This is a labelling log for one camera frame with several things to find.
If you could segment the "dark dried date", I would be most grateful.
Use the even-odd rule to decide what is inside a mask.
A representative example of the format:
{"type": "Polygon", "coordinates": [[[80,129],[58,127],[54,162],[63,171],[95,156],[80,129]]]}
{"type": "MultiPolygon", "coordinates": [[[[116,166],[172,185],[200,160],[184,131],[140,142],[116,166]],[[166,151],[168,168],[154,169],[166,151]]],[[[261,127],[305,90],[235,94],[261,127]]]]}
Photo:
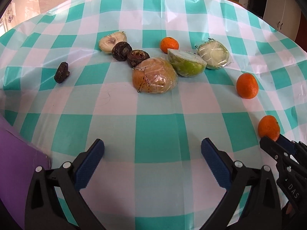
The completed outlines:
{"type": "Polygon", "coordinates": [[[62,62],[55,73],[54,80],[56,83],[61,84],[69,77],[69,75],[70,72],[68,63],[62,62]]]}

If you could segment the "dark brown passion fruit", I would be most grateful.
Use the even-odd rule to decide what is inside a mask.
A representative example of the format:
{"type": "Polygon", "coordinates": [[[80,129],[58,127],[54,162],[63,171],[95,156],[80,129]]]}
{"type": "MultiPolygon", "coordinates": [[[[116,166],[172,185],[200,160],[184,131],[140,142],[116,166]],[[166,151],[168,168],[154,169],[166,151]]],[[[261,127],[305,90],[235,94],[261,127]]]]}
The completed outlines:
{"type": "Polygon", "coordinates": [[[127,63],[131,66],[131,67],[136,67],[137,65],[139,65],[140,63],[142,63],[144,60],[149,59],[150,56],[147,52],[143,51],[143,50],[132,50],[127,54],[127,63]]]}

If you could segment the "white kitchen cabinets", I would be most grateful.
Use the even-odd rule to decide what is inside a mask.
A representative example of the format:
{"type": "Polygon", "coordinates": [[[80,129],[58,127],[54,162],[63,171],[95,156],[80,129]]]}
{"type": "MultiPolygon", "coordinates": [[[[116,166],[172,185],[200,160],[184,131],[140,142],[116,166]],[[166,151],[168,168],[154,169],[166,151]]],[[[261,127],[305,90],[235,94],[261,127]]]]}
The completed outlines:
{"type": "Polygon", "coordinates": [[[295,40],[301,20],[301,8],[295,0],[233,0],[257,15],[277,31],[295,40]]]}

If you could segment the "small orange tangerine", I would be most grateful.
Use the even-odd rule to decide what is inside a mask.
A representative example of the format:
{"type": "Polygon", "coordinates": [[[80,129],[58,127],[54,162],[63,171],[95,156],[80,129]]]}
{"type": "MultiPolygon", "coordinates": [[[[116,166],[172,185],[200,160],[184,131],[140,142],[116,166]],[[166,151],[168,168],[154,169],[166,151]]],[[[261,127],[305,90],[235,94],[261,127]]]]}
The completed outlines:
{"type": "Polygon", "coordinates": [[[266,115],[259,121],[257,131],[260,138],[266,136],[273,141],[277,141],[281,133],[279,123],[272,115],[266,115]]]}

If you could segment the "green apple half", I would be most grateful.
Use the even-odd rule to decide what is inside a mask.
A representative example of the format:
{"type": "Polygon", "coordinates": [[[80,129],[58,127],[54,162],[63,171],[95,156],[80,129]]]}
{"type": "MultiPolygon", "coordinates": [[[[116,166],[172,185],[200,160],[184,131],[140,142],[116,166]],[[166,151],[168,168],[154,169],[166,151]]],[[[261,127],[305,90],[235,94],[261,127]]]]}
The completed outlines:
{"type": "Polygon", "coordinates": [[[229,51],[218,40],[208,38],[206,42],[196,47],[196,51],[207,63],[208,69],[218,70],[232,63],[229,51]]]}

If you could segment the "teal white checkered tablecloth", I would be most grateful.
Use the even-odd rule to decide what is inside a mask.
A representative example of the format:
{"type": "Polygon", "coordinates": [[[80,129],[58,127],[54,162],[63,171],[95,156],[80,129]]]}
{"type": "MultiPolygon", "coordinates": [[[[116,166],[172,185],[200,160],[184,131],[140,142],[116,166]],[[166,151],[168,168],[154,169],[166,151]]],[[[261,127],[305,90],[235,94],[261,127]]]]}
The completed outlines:
{"type": "Polygon", "coordinates": [[[1,113],[53,168],[103,140],[81,193],[107,229],[199,229],[225,192],[201,155],[204,138],[253,168],[275,167],[259,147],[265,115],[306,142],[306,52],[227,0],[68,0],[1,37],[1,113]],[[232,63],[139,93],[130,66],[98,47],[116,31],[151,57],[163,57],[166,36],[189,52],[212,38],[232,63]],[[58,84],[62,62],[70,75],[58,84]],[[237,93],[243,73],[259,85],[253,99],[237,93]]]}

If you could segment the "green apple half cut up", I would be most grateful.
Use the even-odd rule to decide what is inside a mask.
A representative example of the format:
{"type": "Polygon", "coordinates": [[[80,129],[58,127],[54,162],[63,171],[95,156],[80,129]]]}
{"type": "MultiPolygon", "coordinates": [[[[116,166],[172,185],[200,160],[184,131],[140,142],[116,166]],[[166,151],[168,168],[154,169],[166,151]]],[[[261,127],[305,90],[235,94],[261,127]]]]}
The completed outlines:
{"type": "Polygon", "coordinates": [[[174,70],[183,77],[194,77],[201,74],[207,63],[200,56],[188,51],[168,49],[168,61],[174,70]]]}

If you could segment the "brown pear half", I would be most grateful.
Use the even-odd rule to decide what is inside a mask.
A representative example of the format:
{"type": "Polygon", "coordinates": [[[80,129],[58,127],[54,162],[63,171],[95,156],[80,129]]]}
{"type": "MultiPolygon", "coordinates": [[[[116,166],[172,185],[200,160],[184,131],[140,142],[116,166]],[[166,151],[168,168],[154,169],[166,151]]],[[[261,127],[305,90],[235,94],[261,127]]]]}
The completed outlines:
{"type": "Polygon", "coordinates": [[[133,68],[132,83],[137,92],[163,94],[172,90],[177,82],[176,71],[163,58],[149,58],[133,68]]]}

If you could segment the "dark round passion fruit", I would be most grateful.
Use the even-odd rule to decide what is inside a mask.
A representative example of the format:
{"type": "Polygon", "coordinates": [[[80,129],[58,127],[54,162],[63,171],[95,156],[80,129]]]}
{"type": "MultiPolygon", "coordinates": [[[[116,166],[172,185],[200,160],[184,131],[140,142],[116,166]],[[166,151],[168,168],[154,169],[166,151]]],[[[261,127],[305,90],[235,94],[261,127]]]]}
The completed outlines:
{"type": "Polygon", "coordinates": [[[118,42],[112,49],[112,56],[117,61],[126,61],[127,55],[132,51],[132,47],[128,42],[118,42]]]}

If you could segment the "pale apple half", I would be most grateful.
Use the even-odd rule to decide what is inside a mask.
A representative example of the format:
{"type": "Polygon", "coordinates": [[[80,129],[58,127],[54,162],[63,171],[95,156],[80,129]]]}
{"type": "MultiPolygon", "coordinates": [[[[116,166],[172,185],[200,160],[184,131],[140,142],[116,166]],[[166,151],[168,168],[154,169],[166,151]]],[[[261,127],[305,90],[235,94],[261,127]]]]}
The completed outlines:
{"type": "Polygon", "coordinates": [[[124,31],[117,31],[101,38],[98,42],[99,49],[104,53],[112,53],[113,47],[118,42],[126,42],[126,34],[124,31]]]}

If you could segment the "purple rimmed cardboard box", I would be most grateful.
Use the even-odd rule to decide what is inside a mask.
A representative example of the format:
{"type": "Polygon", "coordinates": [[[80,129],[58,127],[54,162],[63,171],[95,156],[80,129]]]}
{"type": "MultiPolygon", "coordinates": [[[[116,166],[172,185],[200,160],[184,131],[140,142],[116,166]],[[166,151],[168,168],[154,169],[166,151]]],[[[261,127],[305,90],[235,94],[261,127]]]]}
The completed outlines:
{"type": "Polygon", "coordinates": [[[17,224],[24,229],[26,198],[35,168],[50,168],[50,159],[24,140],[1,116],[1,200],[17,224]]]}

